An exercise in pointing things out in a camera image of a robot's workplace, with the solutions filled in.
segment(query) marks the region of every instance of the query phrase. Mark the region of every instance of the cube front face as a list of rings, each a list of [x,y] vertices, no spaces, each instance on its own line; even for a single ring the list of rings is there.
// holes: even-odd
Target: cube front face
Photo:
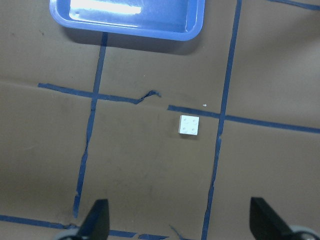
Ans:
[[[199,117],[181,115],[179,133],[186,135],[198,135]]]

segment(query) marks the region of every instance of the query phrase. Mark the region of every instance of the white cube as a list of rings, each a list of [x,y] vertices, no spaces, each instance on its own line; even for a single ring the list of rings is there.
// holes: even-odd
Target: white cube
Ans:
[[[180,116],[179,133],[188,135],[198,135],[199,117],[198,116]]]

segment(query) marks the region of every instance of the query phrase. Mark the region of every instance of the blue tray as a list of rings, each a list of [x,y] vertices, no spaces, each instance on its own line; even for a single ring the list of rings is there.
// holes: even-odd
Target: blue tray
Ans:
[[[201,31],[205,0],[50,0],[68,28],[187,41]]]

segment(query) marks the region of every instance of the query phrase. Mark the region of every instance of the blue plastic bin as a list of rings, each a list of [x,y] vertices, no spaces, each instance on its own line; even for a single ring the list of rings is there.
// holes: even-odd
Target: blue plastic bin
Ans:
[[[187,41],[201,31],[205,0],[50,0],[68,28]]]

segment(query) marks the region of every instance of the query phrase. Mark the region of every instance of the white block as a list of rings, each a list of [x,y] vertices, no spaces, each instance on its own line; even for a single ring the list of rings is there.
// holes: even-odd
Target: white block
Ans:
[[[198,135],[199,117],[198,116],[180,116],[179,133],[188,135]]]

